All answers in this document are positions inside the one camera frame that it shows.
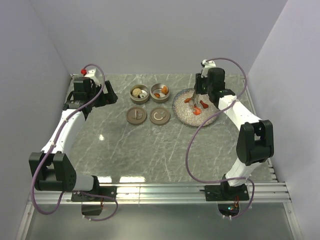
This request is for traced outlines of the beige steamed bun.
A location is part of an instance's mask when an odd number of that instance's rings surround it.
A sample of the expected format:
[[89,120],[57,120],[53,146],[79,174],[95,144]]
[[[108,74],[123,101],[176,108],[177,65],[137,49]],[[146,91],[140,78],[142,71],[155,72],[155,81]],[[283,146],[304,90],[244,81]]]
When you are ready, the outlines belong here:
[[142,94],[142,90],[140,88],[135,88],[132,90],[132,96],[134,98],[139,98],[139,95]]

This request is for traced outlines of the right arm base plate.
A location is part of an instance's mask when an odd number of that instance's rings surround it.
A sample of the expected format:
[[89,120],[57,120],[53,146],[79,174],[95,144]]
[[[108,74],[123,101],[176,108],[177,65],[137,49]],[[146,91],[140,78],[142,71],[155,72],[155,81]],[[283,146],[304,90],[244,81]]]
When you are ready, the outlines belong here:
[[222,182],[220,185],[205,185],[204,190],[201,190],[201,192],[204,192],[207,202],[248,201],[250,199],[245,184],[229,186],[227,182]]

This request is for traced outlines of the brown lid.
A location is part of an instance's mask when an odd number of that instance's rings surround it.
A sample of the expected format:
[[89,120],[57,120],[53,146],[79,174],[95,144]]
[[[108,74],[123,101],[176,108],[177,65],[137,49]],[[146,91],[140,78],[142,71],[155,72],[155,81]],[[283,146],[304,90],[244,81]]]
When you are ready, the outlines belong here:
[[142,107],[131,107],[126,112],[126,120],[129,124],[138,126],[147,119],[147,112]]
[[155,107],[150,111],[149,119],[157,126],[163,126],[169,122],[170,112],[164,107]]

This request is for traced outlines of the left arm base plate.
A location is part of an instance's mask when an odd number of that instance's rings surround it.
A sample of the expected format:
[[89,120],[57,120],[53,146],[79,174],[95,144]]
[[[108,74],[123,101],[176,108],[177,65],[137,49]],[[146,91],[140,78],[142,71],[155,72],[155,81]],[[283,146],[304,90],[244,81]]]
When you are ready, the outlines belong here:
[[71,196],[72,202],[113,202],[117,197],[117,187],[101,186],[91,191],[76,191]]

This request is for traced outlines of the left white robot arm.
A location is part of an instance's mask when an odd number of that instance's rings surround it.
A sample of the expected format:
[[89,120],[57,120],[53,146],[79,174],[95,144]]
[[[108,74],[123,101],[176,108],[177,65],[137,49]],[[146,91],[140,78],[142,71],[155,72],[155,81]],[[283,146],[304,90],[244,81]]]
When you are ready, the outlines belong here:
[[62,107],[58,126],[40,152],[29,157],[32,190],[72,192],[83,191],[89,201],[101,195],[97,177],[77,174],[68,155],[76,136],[93,108],[114,104],[118,100],[110,81],[99,84],[93,77],[77,77],[73,90]]

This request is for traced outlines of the small orange food piece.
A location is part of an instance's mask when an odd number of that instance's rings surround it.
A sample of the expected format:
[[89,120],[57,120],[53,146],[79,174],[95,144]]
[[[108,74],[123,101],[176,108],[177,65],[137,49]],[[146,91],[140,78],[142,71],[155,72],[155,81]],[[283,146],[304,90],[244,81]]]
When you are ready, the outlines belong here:
[[189,103],[192,100],[192,98],[187,98],[184,100],[185,103]]

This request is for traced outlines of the sushi roll piece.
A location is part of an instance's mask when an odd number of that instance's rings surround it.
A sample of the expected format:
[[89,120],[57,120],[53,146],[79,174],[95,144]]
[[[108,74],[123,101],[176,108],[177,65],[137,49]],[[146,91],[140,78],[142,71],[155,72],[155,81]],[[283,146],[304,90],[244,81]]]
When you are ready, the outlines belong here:
[[145,98],[147,98],[148,97],[148,95],[145,93],[145,92],[141,92],[139,95],[138,95],[138,98],[139,99],[145,99]]

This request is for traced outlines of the orange red meat piece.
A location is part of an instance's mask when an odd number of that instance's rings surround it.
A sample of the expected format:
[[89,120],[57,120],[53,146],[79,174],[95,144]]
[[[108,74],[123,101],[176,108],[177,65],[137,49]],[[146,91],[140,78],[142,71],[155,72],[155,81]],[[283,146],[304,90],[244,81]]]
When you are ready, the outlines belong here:
[[201,104],[203,109],[207,109],[209,107],[209,105],[206,104],[205,102],[203,102],[202,100],[200,101],[200,104]]

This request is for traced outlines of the red shrimp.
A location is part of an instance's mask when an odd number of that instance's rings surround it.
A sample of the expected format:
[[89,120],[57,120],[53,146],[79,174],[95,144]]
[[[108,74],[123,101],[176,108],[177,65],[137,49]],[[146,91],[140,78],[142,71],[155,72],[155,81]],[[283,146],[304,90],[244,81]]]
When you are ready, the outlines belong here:
[[197,106],[193,106],[192,107],[192,113],[197,116],[197,115],[200,115],[202,113],[202,110]]

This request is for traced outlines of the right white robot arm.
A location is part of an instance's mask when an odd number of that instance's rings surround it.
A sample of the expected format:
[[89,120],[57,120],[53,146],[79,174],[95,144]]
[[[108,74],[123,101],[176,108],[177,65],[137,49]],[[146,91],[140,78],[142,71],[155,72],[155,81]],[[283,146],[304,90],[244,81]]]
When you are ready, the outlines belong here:
[[204,67],[196,74],[195,92],[208,95],[214,106],[224,111],[239,130],[236,144],[237,159],[223,176],[220,194],[226,200],[233,199],[253,170],[274,155],[274,131],[270,120],[262,120],[250,112],[236,94],[226,88],[225,70],[220,67]]

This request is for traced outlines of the metal tongs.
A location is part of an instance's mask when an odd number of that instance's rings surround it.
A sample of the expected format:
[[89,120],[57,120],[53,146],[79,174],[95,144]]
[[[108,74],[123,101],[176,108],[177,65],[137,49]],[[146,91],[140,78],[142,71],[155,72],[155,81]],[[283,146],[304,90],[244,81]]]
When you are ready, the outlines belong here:
[[193,102],[193,106],[194,106],[194,107],[197,107],[197,106],[198,106],[199,96],[200,96],[200,94],[197,92],[196,89],[194,89],[193,94],[192,94],[192,97],[191,97],[191,100],[192,100],[192,102]]

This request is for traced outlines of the orange fried nugget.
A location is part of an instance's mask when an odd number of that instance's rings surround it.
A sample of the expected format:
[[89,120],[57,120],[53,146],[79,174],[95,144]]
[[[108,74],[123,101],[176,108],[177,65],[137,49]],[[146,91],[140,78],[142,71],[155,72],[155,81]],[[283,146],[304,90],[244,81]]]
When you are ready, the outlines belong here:
[[167,86],[164,86],[164,87],[161,89],[161,92],[162,92],[163,94],[167,95],[168,92],[169,92],[168,87],[167,87]]

